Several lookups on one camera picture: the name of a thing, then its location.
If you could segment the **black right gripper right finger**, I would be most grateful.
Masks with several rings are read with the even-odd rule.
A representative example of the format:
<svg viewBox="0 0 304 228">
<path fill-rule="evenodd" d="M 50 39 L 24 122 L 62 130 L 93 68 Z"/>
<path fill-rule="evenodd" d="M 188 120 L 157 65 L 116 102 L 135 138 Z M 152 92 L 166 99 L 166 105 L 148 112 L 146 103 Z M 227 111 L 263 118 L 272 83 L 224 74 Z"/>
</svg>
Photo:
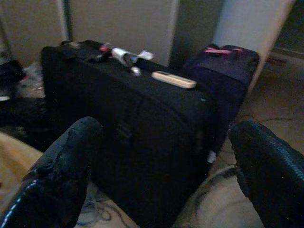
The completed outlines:
<svg viewBox="0 0 304 228">
<path fill-rule="evenodd" d="M 228 133 L 238 184 L 266 228 L 304 226 L 304 156 L 266 126 L 241 121 Z"/>
</svg>

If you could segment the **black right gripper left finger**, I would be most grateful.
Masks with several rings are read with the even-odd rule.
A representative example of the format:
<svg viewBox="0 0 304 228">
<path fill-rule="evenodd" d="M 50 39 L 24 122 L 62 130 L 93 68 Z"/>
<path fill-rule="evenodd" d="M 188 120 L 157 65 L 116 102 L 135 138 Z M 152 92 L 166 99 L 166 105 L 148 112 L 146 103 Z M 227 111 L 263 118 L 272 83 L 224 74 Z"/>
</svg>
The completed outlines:
<svg viewBox="0 0 304 228">
<path fill-rule="evenodd" d="M 103 126 L 74 122 L 30 167 L 0 212 L 2 228 L 73 228 L 87 195 Z"/>
</svg>

